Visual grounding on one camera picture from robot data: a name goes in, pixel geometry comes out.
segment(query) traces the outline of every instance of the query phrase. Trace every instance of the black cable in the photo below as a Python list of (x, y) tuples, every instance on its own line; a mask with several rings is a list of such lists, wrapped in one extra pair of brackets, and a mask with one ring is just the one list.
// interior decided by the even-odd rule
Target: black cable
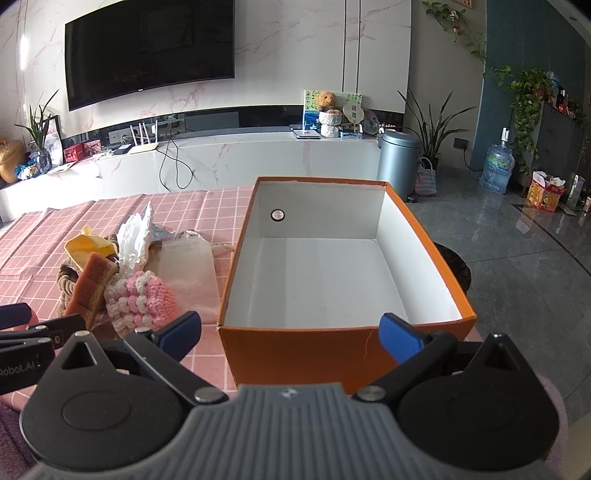
[[(171, 141), (172, 141), (172, 143), (174, 144), (174, 146), (175, 146), (175, 147), (176, 147), (176, 149), (177, 149), (177, 154), (176, 154), (176, 157), (175, 157), (175, 158), (171, 157), (171, 156), (168, 154), (168, 148), (169, 148), (169, 146), (170, 146), (170, 142), (171, 142)], [(160, 151), (160, 150), (158, 150), (158, 149), (156, 149), (156, 151), (158, 151), (158, 152), (160, 152), (160, 153), (164, 154), (164, 156), (162, 157), (162, 163), (160, 164), (160, 171), (158, 172), (158, 179), (159, 179), (159, 181), (160, 181), (160, 185), (162, 185), (162, 186), (163, 186), (165, 189), (167, 189), (169, 192), (172, 192), (172, 190), (170, 190), (170, 189), (169, 189), (169, 188), (168, 188), (168, 187), (167, 187), (167, 186), (164, 184), (164, 182), (162, 181), (162, 169), (164, 168), (164, 162), (165, 162), (165, 160), (166, 160), (167, 158), (170, 158), (171, 160), (174, 160), (174, 165), (175, 165), (175, 167), (176, 167), (176, 174), (177, 174), (177, 176), (176, 176), (176, 183), (177, 183), (177, 188), (178, 188), (179, 190), (184, 190), (184, 189), (186, 189), (186, 188), (187, 188), (189, 185), (191, 185), (191, 182), (192, 182), (192, 181), (193, 181), (193, 179), (195, 178), (195, 172), (194, 172), (194, 171), (193, 171), (193, 169), (192, 169), (191, 167), (189, 167), (189, 165), (187, 165), (187, 164), (186, 164), (184, 161), (182, 161), (182, 160), (179, 160), (179, 159), (178, 159), (178, 145), (177, 145), (177, 144), (176, 144), (176, 142), (173, 140), (173, 126), (172, 126), (172, 125), (170, 126), (170, 133), (169, 133), (169, 135), (168, 135), (168, 141), (166, 142), (166, 152), (162, 152), (162, 151)], [(191, 179), (189, 180), (189, 182), (188, 182), (188, 183), (187, 183), (187, 184), (186, 184), (184, 187), (181, 187), (181, 186), (178, 184), (178, 164), (179, 164), (179, 163), (182, 163), (182, 164), (183, 164), (185, 167), (187, 167), (187, 168), (189, 169), (189, 171), (191, 172)]]
[(482, 171), (484, 170), (484, 168), (481, 168), (480, 170), (474, 170), (474, 168), (470, 168), (470, 165), (468, 165), (468, 162), (466, 161), (466, 149), (463, 149), (464, 151), (464, 163), (466, 164), (466, 168), (470, 171)]

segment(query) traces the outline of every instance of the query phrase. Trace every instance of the orange box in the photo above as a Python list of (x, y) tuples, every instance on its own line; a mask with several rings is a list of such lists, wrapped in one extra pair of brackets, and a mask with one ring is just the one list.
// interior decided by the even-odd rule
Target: orange box
[(341, 382), (388, 372), (378, 323), (397, 314), (462, 340), (476, 315), (386, 182), (256, 181), (218, 319), (237, 384)]
[(527, 193), (527, 201), (539, 210), (555, 212), (564, 192), (564, 189), (548, 184), (548, 181), (535, 171), (532, 175), (530, 190)]

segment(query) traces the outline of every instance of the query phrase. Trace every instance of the metal screw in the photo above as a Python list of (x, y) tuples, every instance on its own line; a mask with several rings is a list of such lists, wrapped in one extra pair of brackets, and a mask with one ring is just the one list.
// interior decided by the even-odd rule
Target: metal screw
[(377, 385), (368, 385), (357, 390), (357, 396), (363, 401), (380, 401), (386, 396), (386, 391)]
[(216, 387), (201, 387), (194, 395), (199, 403), (215, 403), (223, 398), (224, 392)]

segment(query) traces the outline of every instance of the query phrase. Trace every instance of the framed photo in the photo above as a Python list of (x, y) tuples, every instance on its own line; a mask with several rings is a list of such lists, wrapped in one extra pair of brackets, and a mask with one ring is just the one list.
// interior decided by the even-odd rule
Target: framed photo
[(472, 8), (472, 2), (474, 0), (455, 0), (457, 3), (464, 5), (465, 7)]
[(49, 129), (45, 138), (45, 148), (49, 152), (53, 167), (63, 165), (64, 149), (61, 146), (60, 124), (57, 115), (49, 117)]

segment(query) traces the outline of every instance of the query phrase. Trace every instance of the tv screen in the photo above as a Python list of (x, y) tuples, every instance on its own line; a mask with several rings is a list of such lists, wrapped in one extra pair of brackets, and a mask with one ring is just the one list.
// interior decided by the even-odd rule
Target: tv screen
[(124, 0), (66, 24), (70, 110), (234, 77), (233, 0)]

